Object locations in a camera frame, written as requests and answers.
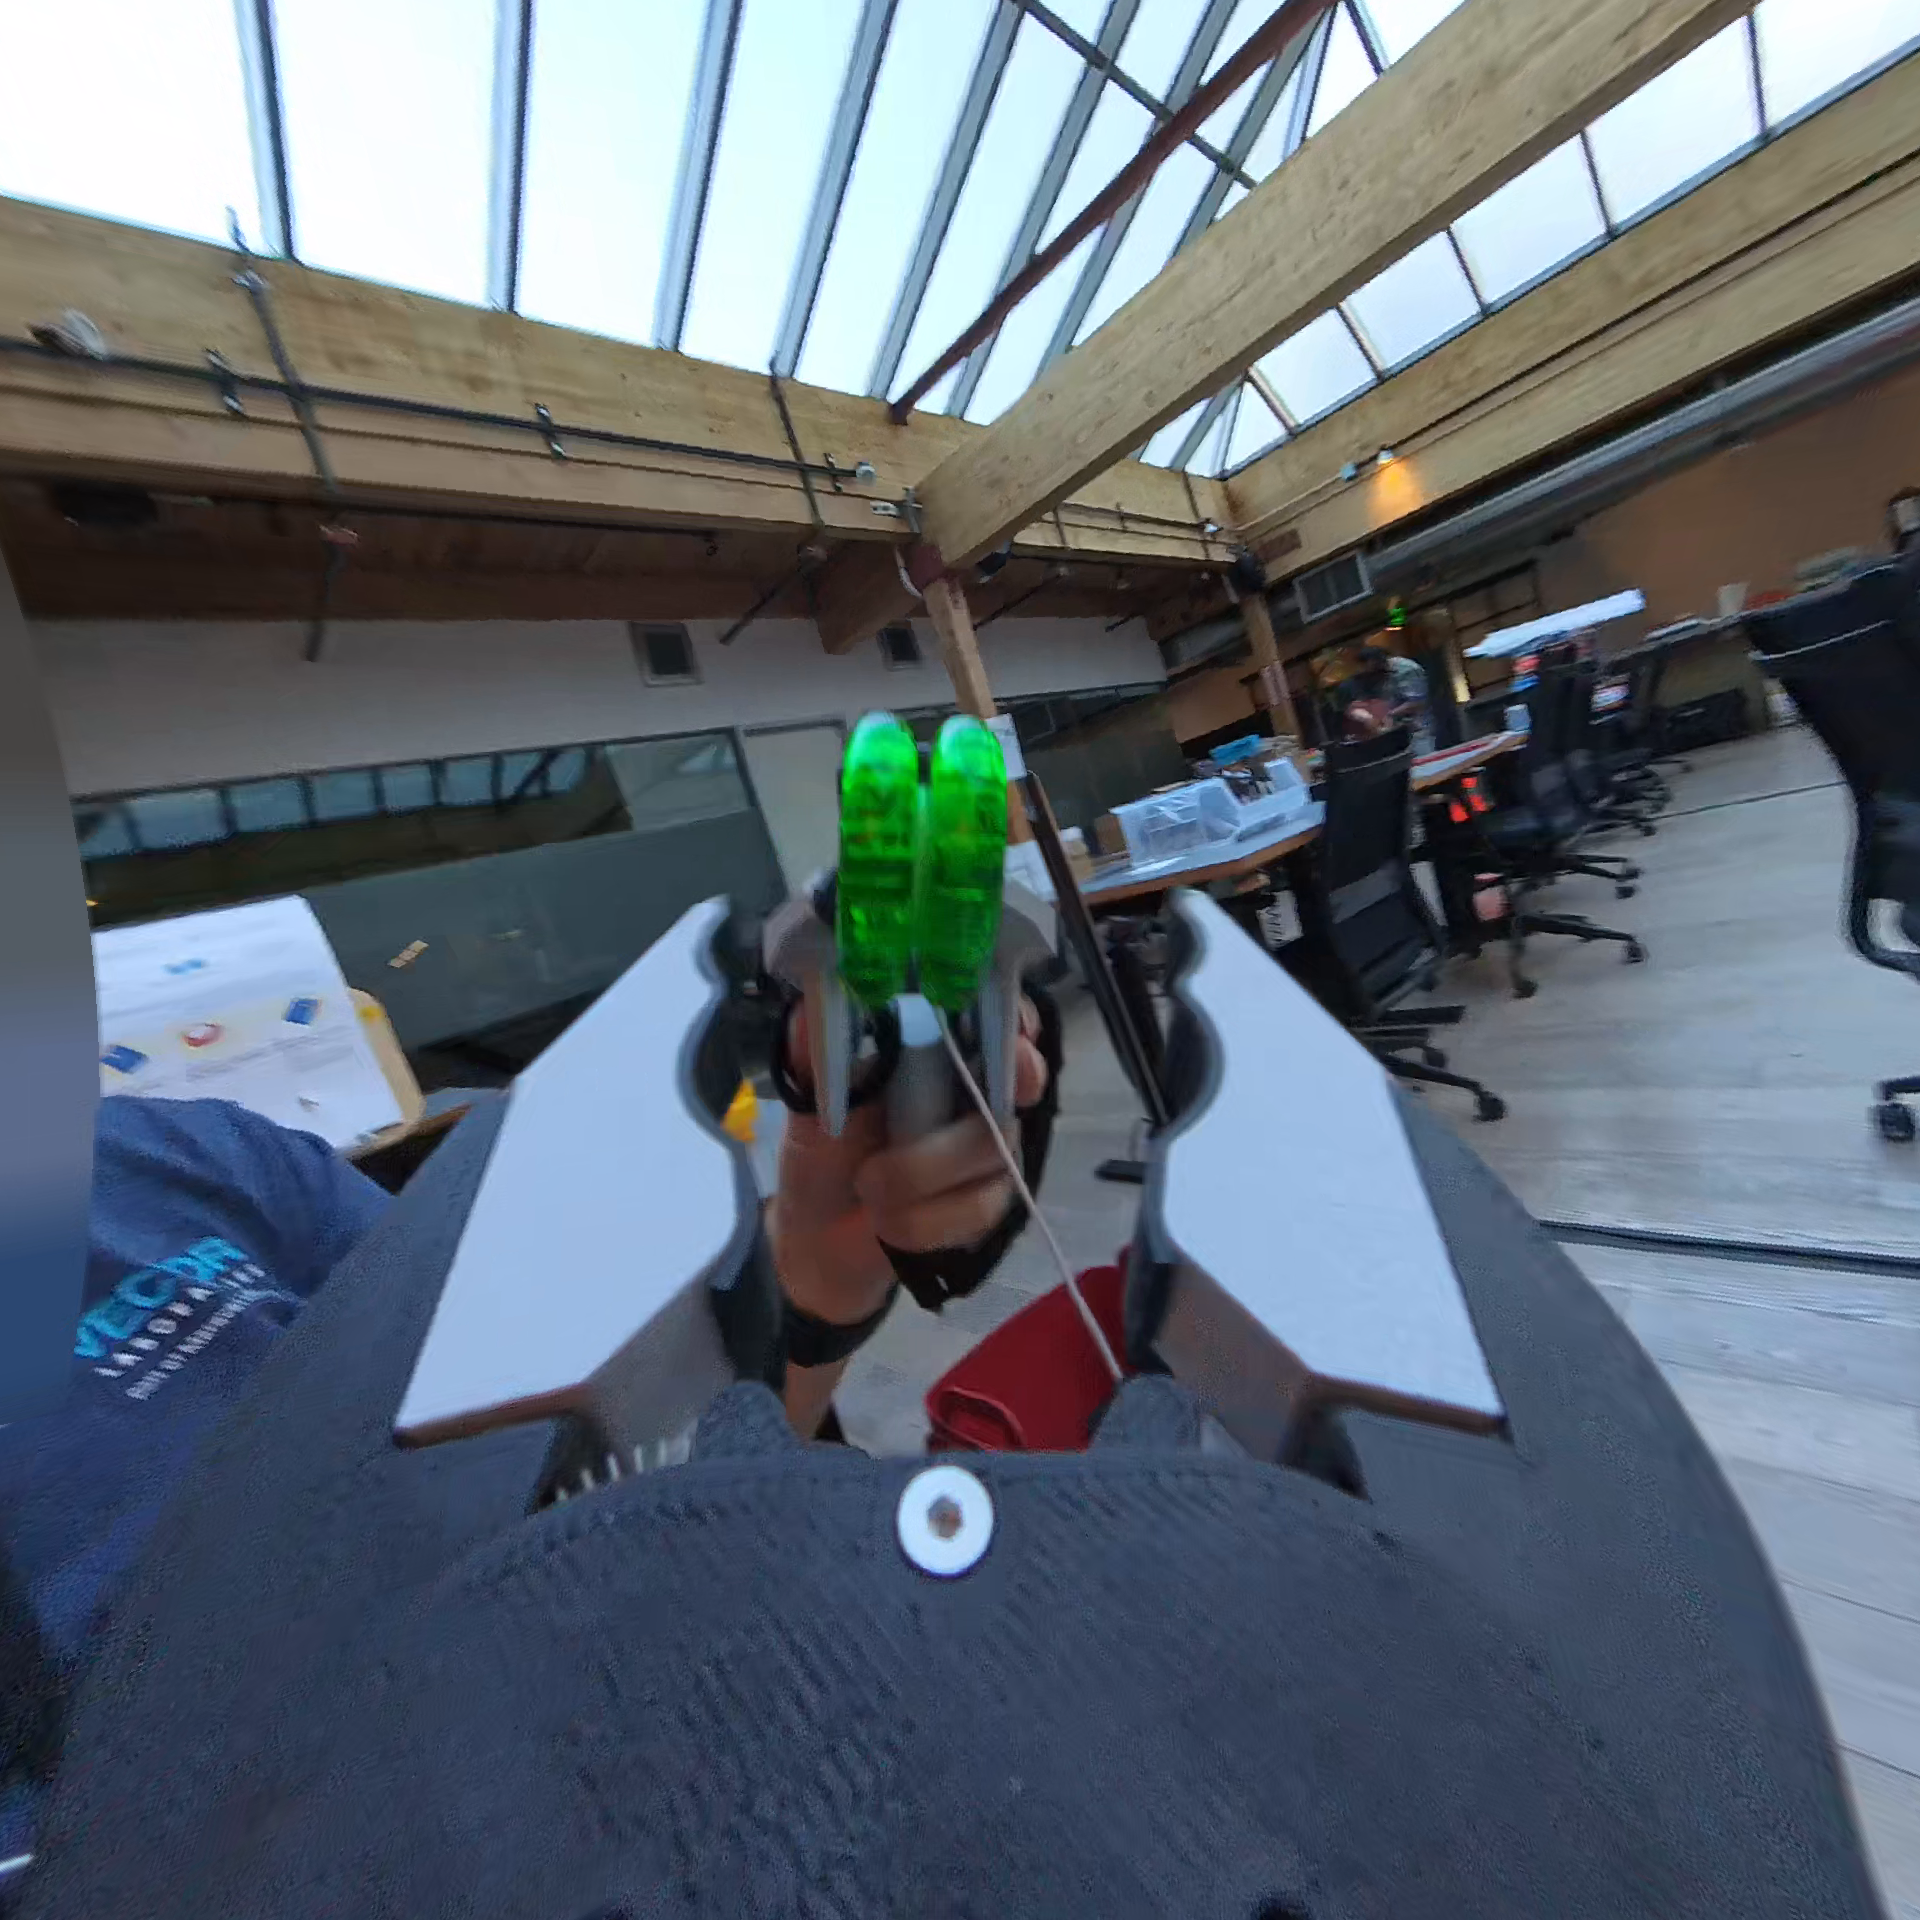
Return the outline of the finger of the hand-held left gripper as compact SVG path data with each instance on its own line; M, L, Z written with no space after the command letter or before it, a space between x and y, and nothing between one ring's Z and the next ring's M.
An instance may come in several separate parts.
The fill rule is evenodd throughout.
M979 1085L992 1115L1016 1115L1027 979L1054 959L1054 938L1054 906L1027 887L1006 887L992 954L979 987Z
M836 950L836 879L808 879L798 897L769 916L761 966L798 1000L811 1113L824 1135L839 1141L852 1113L852 1068L861 1016L840 977Z

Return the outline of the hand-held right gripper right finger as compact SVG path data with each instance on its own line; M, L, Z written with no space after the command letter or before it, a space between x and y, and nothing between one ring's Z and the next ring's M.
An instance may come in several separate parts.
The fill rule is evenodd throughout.
M1274 1464L1343 1413L1505 1437L1388 1070L1213 900L1166 906L1171 1113L1146 1151L1126 1353Z

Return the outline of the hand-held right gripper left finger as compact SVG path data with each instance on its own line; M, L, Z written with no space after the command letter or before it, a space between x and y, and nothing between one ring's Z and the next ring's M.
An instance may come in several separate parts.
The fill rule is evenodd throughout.
M393 1441L553 1422L545 1479L679 1464L708 1405L779 1371L779 1287L737 1092L733 906L687 906L526 1068L445 1270Z

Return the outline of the green yoyo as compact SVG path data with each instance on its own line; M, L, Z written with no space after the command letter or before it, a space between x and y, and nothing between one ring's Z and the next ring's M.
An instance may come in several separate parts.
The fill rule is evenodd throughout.
M990 973L1006 883L1008 776L992 728L953 713L924 745L868 712L839 769L836 970L871 1010L904 991L965 1014Z

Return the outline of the person's left hand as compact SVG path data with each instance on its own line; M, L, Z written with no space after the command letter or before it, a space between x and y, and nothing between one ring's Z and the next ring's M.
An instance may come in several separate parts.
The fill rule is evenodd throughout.
M1043 1176L1060 1061L1060 1020L1036 996L1020 1010L1019 1109L1003 1131L1006 1151L972 1110L920 1141L896 1141L883 1098L852 1106L846 1131L831 1141L811 1113L795 1008L773 1066L789 1109L766 1207L779 1297L831 1322L852 1322L890 1286L928 1311L975 1291L1027 1228L1029 1207L1008 1158L1020 1162L1029 1183Z

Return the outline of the black floor stand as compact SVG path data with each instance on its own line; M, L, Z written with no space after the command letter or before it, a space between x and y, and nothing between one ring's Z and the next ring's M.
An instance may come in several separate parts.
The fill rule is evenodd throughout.
M1132 1156L1099 1162L1095 1176L1109 1184L1142 1188L1156 1192L1162 1184L1162 1141L1171 1125L1166 1098L1166 1061L1162 1018L1152 1008L1140 970L1140 950L1122 928L1110 936L1091 917L1091 906L1072 869L1062 834L1054 823L1043 777L1020 776L1027 823L1043 851L1043 865L1054 891L1066 943L1074 953L1080 973L1091 994L1095 1010L1109 1031L1110 1049L1142 1106L1142 1143Z

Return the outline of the clear plastic organizer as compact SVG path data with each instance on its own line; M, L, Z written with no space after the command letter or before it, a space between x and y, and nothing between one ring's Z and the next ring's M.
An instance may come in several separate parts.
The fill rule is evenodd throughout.
M1292 785L1234 787L1230 780L1191 780L1110 811L1134 873L1168 869L1191 856L1226 856L1251 842L1314 828L1322 806Z

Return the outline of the wooden clipboard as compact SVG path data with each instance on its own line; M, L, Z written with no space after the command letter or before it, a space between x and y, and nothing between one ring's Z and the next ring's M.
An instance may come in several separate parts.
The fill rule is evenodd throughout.
M401 1141L418 1135L418 1130L422 1126L422 1092L418 1088L413 1066L405 1059L401 1045L396 1041L393 1023L377 996L363 988L352 988L348 996L359 1020L363 1039L369 1045L376 1066L380 1068L380 1077L389 1085L400 1113L393 1125L387 1125L347 1148L348 1162L366 1162L376 1151L400 1146Z

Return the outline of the black wristband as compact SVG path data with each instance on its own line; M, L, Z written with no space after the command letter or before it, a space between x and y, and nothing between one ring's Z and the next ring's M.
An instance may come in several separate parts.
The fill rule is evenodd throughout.
M834 1322L782 1298L779 1341L785 1364L790 1371L831 1371L848 1361L887 1322L896 1297L898 1286L890 1286L872 1311L852 1322Z

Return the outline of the red container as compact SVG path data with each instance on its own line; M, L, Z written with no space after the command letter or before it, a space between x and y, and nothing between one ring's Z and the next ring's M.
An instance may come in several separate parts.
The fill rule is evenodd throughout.
M1099 1357L1069 1287L1054 1286L928 1388L926 1453L1084 1453L1115 1381L1136 1373L1123 1339L1123 1266L1119 1257L1074 1279L1119 1373Z

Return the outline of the black office chair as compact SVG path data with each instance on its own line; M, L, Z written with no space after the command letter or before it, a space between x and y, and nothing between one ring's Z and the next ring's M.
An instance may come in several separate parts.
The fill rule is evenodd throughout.
M1914 545L1749 612L1742 631L1845 787L1845 941L1873 967L1918 982Z
M1405 1004L1434 988L1446 938L1411 876L1411 740L1402 728L1329 745L1300 936L1287 953L1322 1010L1388 1070L1467 1094L1483 1125L1505 1119L1505 1101L1455 1074L1430 1039L1464 1014Z
M1614 873L1577 848L1591 824L1591 811L1579 798L1569 772L1569 713L1577 690L1569 664L1549 661L1540 666L1527 696L1527 745L1513 754L1515 769L1505 777L1501 803L1480 824L1505 893L1501 938L1515 1000L1540 991L1540 984L1527 973L1530 936L1619 943L1627 966L1647 959L1647 950L1634 933L1537 904L1564 879L1605 879L1619 900L1628 900L1639 879L1634 867Z

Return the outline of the printed instruction sheet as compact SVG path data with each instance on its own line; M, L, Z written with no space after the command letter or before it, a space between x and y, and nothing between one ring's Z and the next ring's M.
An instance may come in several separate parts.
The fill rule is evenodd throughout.
M405 1119L302 897L96 928L104 1094L228 1101L352 1151Z

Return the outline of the white rolled sheet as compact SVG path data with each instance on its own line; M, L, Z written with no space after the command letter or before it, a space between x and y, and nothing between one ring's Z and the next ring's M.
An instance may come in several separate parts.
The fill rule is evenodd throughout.
M1497 661L1497 659L1530 655L1558 639L1589 634L1598 626L1608 626L1620 618L1634 618L1642 612L1646 612L1646 593L1620 590L1620 593L1614 593L1605 597L1595 597L1589 602L1579 602L1573 609L1541 613L1541 617L1527 618L1515 626L1501 626L1497 631L1488 631L1486 638L1480 638L1470 649L1464 649L1463 659Z

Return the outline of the wooden post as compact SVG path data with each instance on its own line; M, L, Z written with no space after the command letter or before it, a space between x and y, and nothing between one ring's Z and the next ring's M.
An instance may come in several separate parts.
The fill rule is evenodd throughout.
M924 586L924 605L941 651L946 679L955 690L955 707L984 723L995 719L998 700L975 645L975 626L965 590L946 577L930 580Z

